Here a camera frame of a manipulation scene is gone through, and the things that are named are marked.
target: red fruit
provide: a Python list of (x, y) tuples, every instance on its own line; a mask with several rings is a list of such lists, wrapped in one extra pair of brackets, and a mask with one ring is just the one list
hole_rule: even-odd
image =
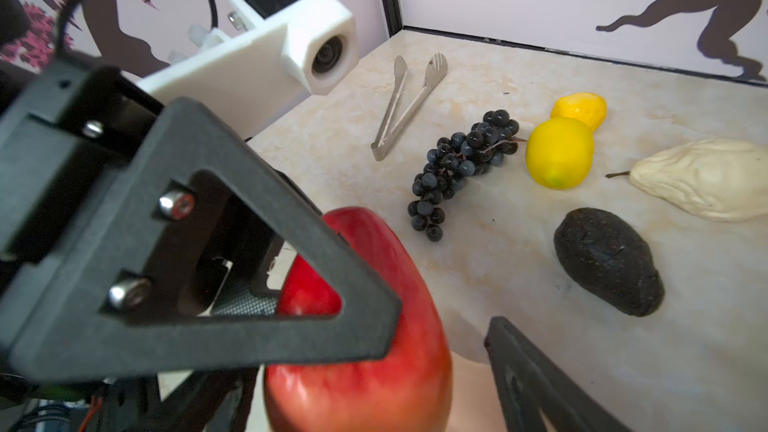
[[(322, 219), (400, 296), (402, 314), (382, 360), (267, 367), (264, 398), (274, 431), (443, 432), (451, 409), (451, 352), (413, 260), (367, 208), (339, 208)], [(277, 313), (326, 315), (340, 309), (339, 295), (296, 258)]]

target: table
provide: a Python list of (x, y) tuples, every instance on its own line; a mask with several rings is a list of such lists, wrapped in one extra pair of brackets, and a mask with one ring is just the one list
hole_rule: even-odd
[[(447, 77), (383, 162), (370, 143), (392, 93), (397, 55), (409, 74), (398, 111), (446, 54)], [(596, 92), (608, 118), (578, 187), (534, 183), (524, 146), (441, 207), (444, 239), (411, 229), (411, 184), (441, 136), (504, 108), (526, 138), (553, 102)], [(400, 237), (433, 293), (452, 350), (487, 362), (482, 340), (504, 315), (572, 379), (635, 430), (755, 430), (768, 420), (768, 217), (708, 222), (647, 196), (625, 178), (639, 159), (693, 140), (768, 143), (768, 89), (404, 31), (360, 61), (328, 96), (313, 96), (250, 145), (323, 211), (365, 206)], [(667, 296), (629, 317), (566, 275), (552, 235), (574, 208), (609, 210), (650, 245)]]

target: silver tongs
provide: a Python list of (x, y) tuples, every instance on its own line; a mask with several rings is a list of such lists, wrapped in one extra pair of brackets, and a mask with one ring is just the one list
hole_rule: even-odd
[(373, 157), (377, 162), (384, 160), (389, 149), (395, 145), (400, 132), (406, 128), (408, 122), (416, 114), (418, 108), (424, 103), (427, 96), (431, 91), (437, 87), (443, 77), (448, 73), (448, 61), (446, 56), (441, 53), (435, 54), (427, 64), (427, 72), (424, 76), (424, 87), (418, 92), (416, 98), (402, 113), (400, 118), (394, 122), (392, 118), (395, 115), (395, 108), (400, 100), (402, 94), (402, 88), (406, 83), (406, 77), (408, 76), (408, 65), (406, 60), (402, 56), (395, 58), (395, 89), (392, 91), (392, 98), (389, 99), (389, 105), (384, 113), (384, 119), (379, 126), (379, 133), (376, 134), (376, 140), (371, 144), (371, 150), (373, 150)]

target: dark avocado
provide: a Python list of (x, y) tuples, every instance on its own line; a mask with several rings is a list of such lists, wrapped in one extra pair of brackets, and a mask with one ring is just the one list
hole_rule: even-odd
[(610, 212), (570, 211), (554, 233), (554, 250), (577, 284), (625, 314), (644, 317), (664, 299), (648, 244)]

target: yellow fruit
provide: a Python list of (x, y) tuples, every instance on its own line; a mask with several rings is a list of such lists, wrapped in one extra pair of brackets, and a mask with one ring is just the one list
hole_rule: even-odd
[(533, 130), (525, 163), (536, 182), (549, 188), (579, 185), (592, 167), (592, 131), (581, 120), (555, 117)]
[(554, 103), (550, 118), (571, 117), (579, 119), (594, 132), (605, 120), (608, 105), (596, 93), (580, 92), (561, 97)]

